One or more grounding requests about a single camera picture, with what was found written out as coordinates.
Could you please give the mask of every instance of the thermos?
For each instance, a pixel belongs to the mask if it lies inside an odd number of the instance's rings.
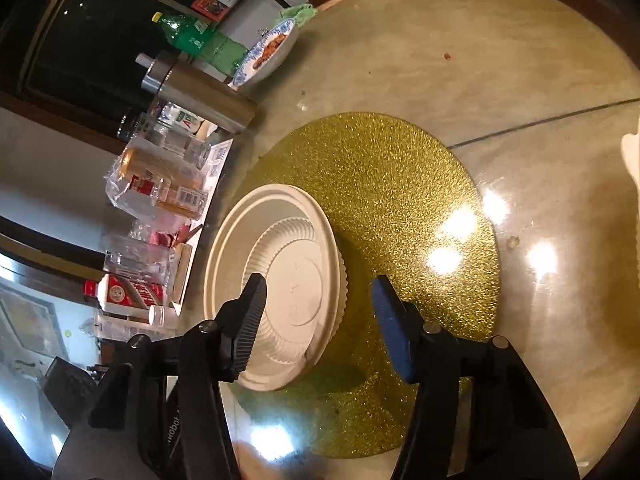
[[[242,132],[258,109],[249,98],[168,52],[160,52],[155,59],[140,54],[136,62],[147,67],[143,89],[232,134]]]

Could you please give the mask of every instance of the marble table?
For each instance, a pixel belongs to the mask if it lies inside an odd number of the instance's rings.
[[[238,139],[207,219],[184,325],[203,319],[207,246],[261,155],[338,112],[403,118],[449,146],[501,204],[495,331],[523,357],[587,473],[640,394],[638,206],[620,156],[640,109],[629,58],[557,0],[339,0],[248,94],[262,111]],[[228,391],[225,405],[232,437],[248,440],[251,421]],[[245,444],[238,455],[248,478],[281,476]],[[397,455],[309,456],[300,467],[383,479]]]

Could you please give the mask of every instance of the bowl of food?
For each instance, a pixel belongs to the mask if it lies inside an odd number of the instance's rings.
[[[249,80],[258,82],[270,75],[289,55],[299,32],[293,18],[273,27],[246,53],[231,85],[238,88]]]

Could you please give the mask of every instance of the green cloth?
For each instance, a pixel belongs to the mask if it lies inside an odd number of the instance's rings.
[[[302,27],[317,13],[318,10],[315,9],[311,4],[300,4],[294,7],[289,7],[289,9],[282,9],[278,17],[276,18],[276,21],[273,23],[273,26],[275,27],[277,24],[282,23],[284,20],[293,18],[294,20],[296,20],[296,25]]]

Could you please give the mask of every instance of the barcode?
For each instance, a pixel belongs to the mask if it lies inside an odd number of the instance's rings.
[[[203,198],[203,194],[199,191],[179,187],[176,202],[191,211],[197,211],[198,206],[200,205],[200,202],[203,200]]]

